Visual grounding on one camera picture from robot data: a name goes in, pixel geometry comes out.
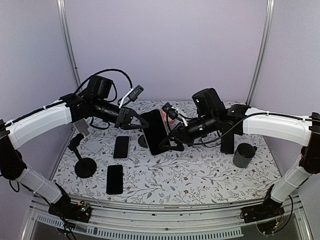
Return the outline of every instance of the leaf pattern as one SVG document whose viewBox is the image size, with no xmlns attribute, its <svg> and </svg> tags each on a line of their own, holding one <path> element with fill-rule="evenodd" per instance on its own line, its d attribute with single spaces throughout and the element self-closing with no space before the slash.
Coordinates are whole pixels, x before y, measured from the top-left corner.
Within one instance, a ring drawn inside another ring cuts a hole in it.
<svg viewBox="0 0 320 240">
<path fill-rule="evenodd" d="M 161 109 L 165 101 L 139 101 L 128 105 L 138 113 Z M 177 105 L 188 117 L 196 117 L 193 102 L 170 102 Z M 96 119 L 95 124 L 106 127 L 107 123 Z M 247 168 L 233 164 L 233 156 L 220 152 L 220 147 L 185 146 L 183 152 L 167 151 L 152 156 L 147 148 L 138 144 L 142 135 L 139 130 L 108 130 L 89 128 L 91 139 L 103 145 L 93 154 L 83 142 L 78 147 L 81 156 L 93 158 L 97 163 L 96 173 L 81 179 L 74 173 L 76 156 L 67 148 L 53 182 L 61 185 L 69 194 L 119 201 L 124 203 L 156 205 L 198 205 L 231 203 L 244 200 L 261 199 L 269 186 L 279 179 L 280 173 L 262 136 L 235 136 L 235 148 L 240 143 L 257 146 L 256 155 Z M 128 159 L 113 159 L 116 136 L 130 136 Z M 203 141 L 216 137 L 209 134 Z M 123 194 L 106 193 L 107 168 L 109 165 L 123 165 Z"/>
</svg>

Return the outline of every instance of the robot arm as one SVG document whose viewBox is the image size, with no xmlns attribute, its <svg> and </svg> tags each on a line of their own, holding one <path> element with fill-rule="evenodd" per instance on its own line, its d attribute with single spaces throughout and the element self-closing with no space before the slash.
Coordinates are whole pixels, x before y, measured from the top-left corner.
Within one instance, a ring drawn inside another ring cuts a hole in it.
<svg viewBox="0 0 320 240">
<path fill-rule="evenodd" d="M 221 152 L 234 153 L 234 134 L 255 134 L 288 140 L 302 146 L 301 155 L 286 174 L 273 184 L 262 204 L 245 207 L 241 217 L 246 223 L 277 216 L 283 213 L 283 201 L 299 188 L 312 174 L 320 173 L 320 115 L 294 116 L 259 110 L 247 105 L 235 104 L 226 109 L 213 88 L 204 89 L 192 96 L 198 118 L 188 125 L 179 123 L 159 145 L 166 150 L 183 151 L 183 144 L 202 145 L 221 139 Z M 178 113 L 167 103 L 163 111 L 171 119 Z M 214 131 L 222 136 L 204 143 L 194 140 Z M 177 146 L 164 146 L 174 138 Z"/>
<path fill-rule="evenodd" d="M 119 107 L 104 100 L 108 97 L 112 80 L 93 75 L 88 87 L 79 94 L 68 94 L 51 105 L 37 109 L 23 117 L 4 123 L 0 120 L 0 171 L 4 178 L 16 180 L 23 186 L 44 197 L 50 204 L 49 213 L 60 217 L 88 222 L 91 208 L 88 205 L 72 204 L 68 194 L 34 171 L 22 160 L 18 149 L 26 142 L 58 126 L 75 123 L 88 117 L 97 117 L 114 123 L 124 130 L 148 127 L 148 123 L 134 110 Z M 141 125 L 131 124 L 133 117 Z"/>
</svg>

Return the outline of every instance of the black mug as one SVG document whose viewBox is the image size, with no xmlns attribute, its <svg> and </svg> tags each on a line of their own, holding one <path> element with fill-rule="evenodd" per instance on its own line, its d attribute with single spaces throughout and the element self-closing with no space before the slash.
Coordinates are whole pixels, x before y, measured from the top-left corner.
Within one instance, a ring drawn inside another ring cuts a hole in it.
<svg viewBox="0 0 320 240">
<path fill-rule="evenodd" d="M 233 156 L 233 163 L 238 168 L 246 168 L 257 151 L 256 146 L 252 146 L 249 143 L 240 143 L 236 148 Z"/>
</svg>

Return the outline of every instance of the smartphone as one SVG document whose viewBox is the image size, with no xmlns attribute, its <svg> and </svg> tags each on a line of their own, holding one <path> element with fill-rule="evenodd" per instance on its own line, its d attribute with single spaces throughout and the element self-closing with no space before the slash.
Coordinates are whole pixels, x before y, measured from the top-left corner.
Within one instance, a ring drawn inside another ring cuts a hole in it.
<svg viewBox="0 0 320 240">
<path fill-rule="evenodd" d="M 151 154 L 155 156 L 168 151 L 159 148 L 159 144 L 168 136 L 160 111 L 155 109 L 140 116 L 149 123 L 149 127 L 143 128 L 142 131 Z"/>
<path fill-rule="evenodd" d="M 110 165 L 106 176 L 106 194 L 115 195 L 124 192 L 124 168 L 122 165 Z"/>
<path fill-rule="evenodd" d="M 129 154 L 129 136 L 117 136 L 113 151 L 114 159 L 127 159 Z"/>
</svg>

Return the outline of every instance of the white wall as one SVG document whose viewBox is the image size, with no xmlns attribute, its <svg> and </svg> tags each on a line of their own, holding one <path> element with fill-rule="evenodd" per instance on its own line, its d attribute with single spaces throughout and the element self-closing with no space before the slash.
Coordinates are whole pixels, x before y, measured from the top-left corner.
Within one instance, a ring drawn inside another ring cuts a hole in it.
<svg viewBox="0 0 320 240">
<path fill-rule="evenodd" d="M 216 88 L 244 102 L 262 38 L 267 0 L 65 1 L 81 79 L 120 68 L 141 100 L 190 100 Z M 129 85 L 119 73 L 120 95 Z"/>
<path fill-rule="evenodd" d="M 0 22 L 0 119 L 15 119 L 75 89 L 56 1 L 1 1 Z M 60 127 L 28 142 L 21 148 L 24 161 L 48 177 L 69 132 L 70 126 Z M 0 177 L 1 240 L 21 237 L 31 199 Z"/>
<path fill-rule="evenodd" d="M 320 112 L 320 1 L 275 1 L 272 27 L 253 106 L 260 109 L 310 115 Z M 284 173 L 300 146 L 267 139 Z M 320 175 L 299 190 L 314 239 L 320 239 Z"/>
</svg>

